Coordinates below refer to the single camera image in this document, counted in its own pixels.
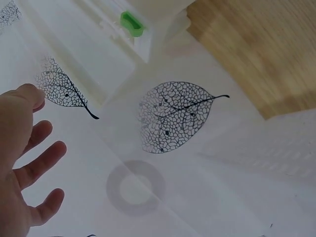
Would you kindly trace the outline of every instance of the leaf print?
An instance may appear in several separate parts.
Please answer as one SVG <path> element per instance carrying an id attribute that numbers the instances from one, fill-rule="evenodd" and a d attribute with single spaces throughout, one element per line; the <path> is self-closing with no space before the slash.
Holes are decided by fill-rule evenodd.
<path id="1" fill-rule="evenodd" d="M 15 5 L 14 1 L 10 1 L 0 11 L 0 35 L 3 33 L 6 26 L 12 25 L 13 22 L 21 18 L 21 12 Z"/>
<path id="2" fill-rule="evenodd" d="M 38 88 L 51 102 L 64 107 L 84 107 L 94 119 L 99 119 L 89 110 L 87 99 L 52 57 L 43 60 L 43 71 L 35 79 Z"/>
<path id="3" fill-rule="evenodd" d="M 150 90 L 139 103 L 143 150 L 162 154 L 190 140 L 204 125 L 214 97 L 189 82 L 165 82 Z"/>

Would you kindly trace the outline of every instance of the white container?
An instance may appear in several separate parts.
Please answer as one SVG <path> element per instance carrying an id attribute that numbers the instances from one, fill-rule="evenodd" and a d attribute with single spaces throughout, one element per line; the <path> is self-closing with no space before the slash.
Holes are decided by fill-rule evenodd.
<path id="1" fill-rule="evenodd" d="M 162 66 L 162 48 L 189 26 L 183 10 L 191 0 L 154 2 L 17 0 L 24 19 L 19 32 L 37 60 L 34 42 L 101 107 L 125 82 Z M 135 37 L 128 26 L 137 19 L 144 25 L 139 23 L 143 32 Z"/>

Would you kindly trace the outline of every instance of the wood grain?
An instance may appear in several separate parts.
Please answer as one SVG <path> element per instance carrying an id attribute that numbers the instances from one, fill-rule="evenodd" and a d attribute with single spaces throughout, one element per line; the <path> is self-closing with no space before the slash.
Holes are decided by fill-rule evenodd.
<path id="1" fill-rule="evenodd" d="M 188 15 L 264 118 L 316 107 L 316 0 L 197 0 Z"/>

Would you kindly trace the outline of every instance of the green clip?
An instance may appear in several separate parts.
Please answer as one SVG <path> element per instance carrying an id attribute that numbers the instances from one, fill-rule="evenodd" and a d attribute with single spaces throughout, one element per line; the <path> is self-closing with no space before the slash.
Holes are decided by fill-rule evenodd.
<path id="1" fill-rule="evenodd" d="M 141 37 L 145 27 L 128 11 L 120 15 L 120 24 L 128 29 L 133 37 Z"/>

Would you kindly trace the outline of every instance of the hand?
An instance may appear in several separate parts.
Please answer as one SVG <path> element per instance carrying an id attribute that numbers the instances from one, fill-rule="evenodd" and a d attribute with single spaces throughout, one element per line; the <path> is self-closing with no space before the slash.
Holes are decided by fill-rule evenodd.
<path id="1" fill-rule="evenodd" d="M 66 153 L 56 142 L 33 162 L 13 169 L 15 162 L 52 132 L 48 121 L 33 126 L 33 113 L 45 105 L 44 93 L 31 84 L 0 95 L 0 236 L 25 237 L 30 227 L 45 224 L 59 210 L 61 189 L 52 191 L 37 207 L 28 206 L 21 191 L 31 186 Z"/>

